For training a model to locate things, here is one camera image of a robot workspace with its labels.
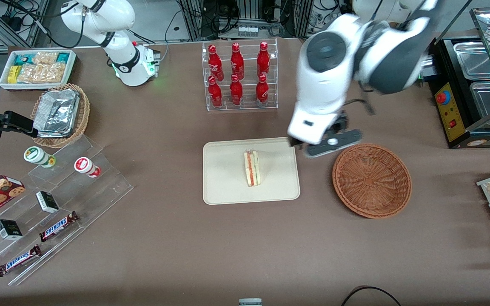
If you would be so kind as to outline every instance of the acrylic bottle rack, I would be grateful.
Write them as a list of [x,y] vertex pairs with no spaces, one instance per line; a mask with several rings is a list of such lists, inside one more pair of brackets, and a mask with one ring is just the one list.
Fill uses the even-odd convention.
[[[0,265],[12,261],[36,244],[43,254],[0,278],[8,285],[18,285],[24,281],[133,188],[119,170],[107,161],[102,148],[86,136],[63,147],[54,156],[54,167],[35,167],[21,179],[26,191],[0,209],[0,219],[16,221],[23,235],[16,241],[4,240],[0,236]],[[82,156],[90,158],[101,168],[97,178],[89,178],[74,170],[74,161]],[[41,210],[35,197],[39,190],[52,193],[60,207],[57,213]],[[76,211],[80,219],[41,243],[39,233],[72,211]]]
[[[267,84],[270,87],[268,91],[268,103],[265,107],[259,107],[256,105],[256,85],[258,83],[258,76],[256,73],[256,58],[260,51],[260,43],[266,41],[268,43],[268,53],[270,54],[270,72],[267,75]],[[231,102],[230,95],[230,76],[232,75],[232,68],[230,66],[230,58],[232,56],[231,45],[226,41],[211,41],[204,42],[202,44],[202,67],[204,72],[204,87],[205,87],[205,101],[208,111],[239,111],[239,110],[269,110],[278,107],[278,47],[276,39],[265,40],[239,40],[239,48],[241,54],[243,54],[243,60],[245,62],[245,78],[241,80],[243,85],[243,104],[241,106],[235,106]],[[211,100],[209,99],[208,92],[208,77],[211,75],[209,70],[209,52],[208,46],[214,45],[217,47],[218,56],[222,60],[222,70],[224,72],[223,81],[218,85],[222,91],[222,107],[214,108]]]

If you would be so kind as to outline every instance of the coca-cola bottle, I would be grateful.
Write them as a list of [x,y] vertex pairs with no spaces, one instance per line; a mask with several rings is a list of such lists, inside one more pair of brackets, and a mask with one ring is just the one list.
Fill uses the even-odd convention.
[[235,106],[240,106],[241,103],[243,103],[243,86],[241,86],[241,82],[239,81],[237,74],[232,75],[230,93],[232,94],[232,103]]
[[224,72],[222,72],[222,61],[217,54],[217,48],[214,45],[209,45],[209,70],[211,75],[216,77],[218,82],[224,80]]
[[243,55],[239,51],[239,43],[232,43],[230,63],[232,64],[232,74],[237,74],[240,80],[243,79],[245,77],[245,65],[243,64]]
[[209,76],[208,82],[209,99],[211,100],[211,104],[214,108],[222,107],[222,92],[217,84],[217,80],[214,76]]
[[265,107],[268,104],[269,89],[270,87],[266,83],[266,75],[260,75],[256,85],[256,105],[258,107]]
[[256,58],[256,73],[260,75],[268,75],[270,72],[270,54],[268,54],[268,43],[263,41],[260,43],[260,52]]

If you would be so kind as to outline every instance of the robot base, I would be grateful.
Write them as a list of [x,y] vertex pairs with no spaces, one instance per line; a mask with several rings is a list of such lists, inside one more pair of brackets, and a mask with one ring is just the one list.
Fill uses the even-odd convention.
[[155,53],[144,46],[136,46],[136,48],[140,51],[140,59],[130,72],[120,72],[113,65],[117,77],[128,86],[139,86],[152,77],[158,77],[160,53]]

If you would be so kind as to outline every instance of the brown tablecloth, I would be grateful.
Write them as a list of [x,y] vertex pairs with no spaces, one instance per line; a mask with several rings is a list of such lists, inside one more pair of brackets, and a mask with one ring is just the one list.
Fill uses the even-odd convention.
[[[404,305],[490,305],[490,211],[475,186],[490,177],[490,149],[447,149],[427,88],[370,94],[375,116],[359,103],[346,107],[364,142],[391,149],[410,170],[413,195],[397,216],[370,220],[342,205],[330,179],[335,154],[297,153],[297,200],[202,201],[207,142],[286,135],[301,43],[278,43],[279,109],[251,114],[206,111],[200,43],[171,45],[160,76],[136,88],[115,77],[102,49],[76,49],[72,81],[90,99],[87,135],[136,188],[20,286],[0,279],[0,305],[207,306],[246,297],[336,305],[364,284]],[[0,112],[29,115],[38,96],[2,90]],[[0,174],[31,170],[22,153],[32,144],[5,133]],[[358,295],[362,305],[383,298]]]

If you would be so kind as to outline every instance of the small black box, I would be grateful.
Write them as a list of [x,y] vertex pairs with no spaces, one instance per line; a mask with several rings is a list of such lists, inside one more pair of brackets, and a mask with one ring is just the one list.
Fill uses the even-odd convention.
[[58,204],[56,204],[56,200],[54,200],[54,196],[46,191],[39,191],[35,194],[37,196],[37,201],[39,205],[41,205],[41,209],[46,211],[47,213],[56,213],[60,209]]
[[3,239],[19,240],[22,237],[22,232],[16,221],[0,219],[0,235]]

